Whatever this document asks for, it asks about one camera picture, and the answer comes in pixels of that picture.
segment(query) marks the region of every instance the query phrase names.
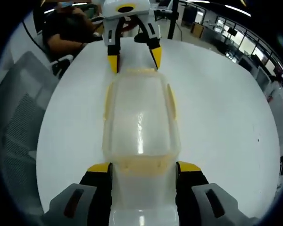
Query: table surface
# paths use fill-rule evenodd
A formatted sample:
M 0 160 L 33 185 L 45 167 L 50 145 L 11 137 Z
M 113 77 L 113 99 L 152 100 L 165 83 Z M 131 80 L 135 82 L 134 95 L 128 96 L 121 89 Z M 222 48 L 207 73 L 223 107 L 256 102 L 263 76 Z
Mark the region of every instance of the table surface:
M 179 160 L 201 167 L 238 201 L 248 217 L 269 208 L 279 175 L 273 115 L 251 74 L 229 59 L 189 43 L 161 40 L 159 72 L 175 93 L 182 150 Z M 154 68 L 145 44 L 121 39 L 121 71 Z M 87 45 L 51 97 L 39 135 L 37 183 L 45 212 L 50 201 L 88 167 L 104 162 L 103 112 L 115 75 L 102 41 Z

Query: black pole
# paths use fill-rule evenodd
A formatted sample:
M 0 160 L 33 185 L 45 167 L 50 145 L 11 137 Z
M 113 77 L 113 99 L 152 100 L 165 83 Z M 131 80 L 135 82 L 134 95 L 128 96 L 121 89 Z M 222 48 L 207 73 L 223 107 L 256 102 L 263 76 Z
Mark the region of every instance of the black pole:
M 176 20 L 178 19 L 178 12 L 177 12 L 178 3 L 179 3 L 179 0 L 173 0 L 172 17 L 171 17 L 171 20 L 170 20 L 170 28 L 169 28 L 168 39 L 173 39 L 175 24 L 176 24 Z

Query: plastic container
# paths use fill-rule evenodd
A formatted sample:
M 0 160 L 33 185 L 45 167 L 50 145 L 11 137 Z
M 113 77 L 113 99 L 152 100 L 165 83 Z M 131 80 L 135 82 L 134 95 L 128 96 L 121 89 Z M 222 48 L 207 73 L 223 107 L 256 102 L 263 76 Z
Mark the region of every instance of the plastic container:
M 179 225 L 175 99 L 154 70 L 118 74 L 107 90 L 103 152 L 113 163 L 110 225 Z

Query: white round table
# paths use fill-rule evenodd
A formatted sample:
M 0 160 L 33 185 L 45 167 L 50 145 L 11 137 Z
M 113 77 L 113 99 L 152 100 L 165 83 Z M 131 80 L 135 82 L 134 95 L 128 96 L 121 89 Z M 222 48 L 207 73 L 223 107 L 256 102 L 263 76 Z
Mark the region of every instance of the white round table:
M 182 150 L 179 160 L 201 167 L 238 201 L 248 217 L 269 208 L 279 174 L 279 140 L 268 103 L 251 74 L 210 50 L 161 40 L 161 67 L 175 93 Z M 121 71 L 154 68 L 146 44 L 121 39 Z M 104 99 L 115 75 L 102 41 L 73 61 L 46 110 L 37 149 L 37 182 L 45 212 L 50 201 L 88 167 L 104 162 Z

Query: gray office chair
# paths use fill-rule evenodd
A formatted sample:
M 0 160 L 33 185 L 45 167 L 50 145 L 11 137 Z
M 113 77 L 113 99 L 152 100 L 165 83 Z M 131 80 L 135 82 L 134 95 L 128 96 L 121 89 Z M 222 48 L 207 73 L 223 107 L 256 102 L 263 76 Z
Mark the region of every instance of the gray office chair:
M 26 52 L 0 84 L 0 169 L 6 187 L 27 216 L 43 214 L 37 180 L 38 136 L 58 79 Z

